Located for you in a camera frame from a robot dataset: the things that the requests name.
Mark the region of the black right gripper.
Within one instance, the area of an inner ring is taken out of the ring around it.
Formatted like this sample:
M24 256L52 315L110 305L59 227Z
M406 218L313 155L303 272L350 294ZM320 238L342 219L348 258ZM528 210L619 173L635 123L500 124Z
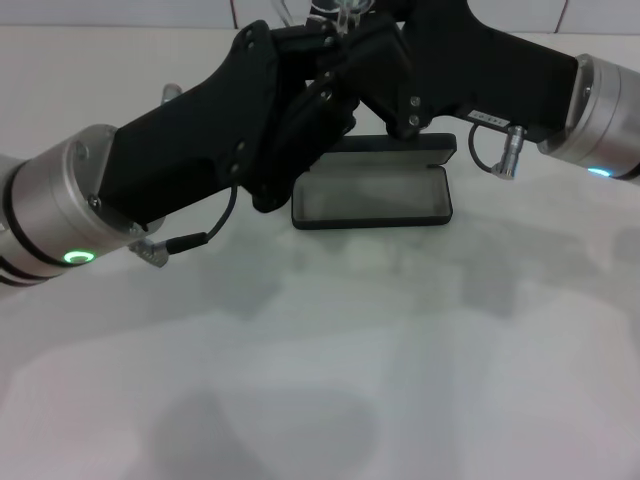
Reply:
M375 0L369 14L403 27L368 22L347 35L347 85L373 99L392 136L440 116L521 126L533 143L564 129L573 57L482 24L465 1Z

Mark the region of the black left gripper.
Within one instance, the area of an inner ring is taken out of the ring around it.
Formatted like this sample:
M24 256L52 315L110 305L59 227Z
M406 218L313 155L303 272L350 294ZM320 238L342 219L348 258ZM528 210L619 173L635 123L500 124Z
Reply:
M117 129L99 188L118 211L177 211L259 157L259 198L293 185L355 125L354 62L332 29L255 21L205 80Z

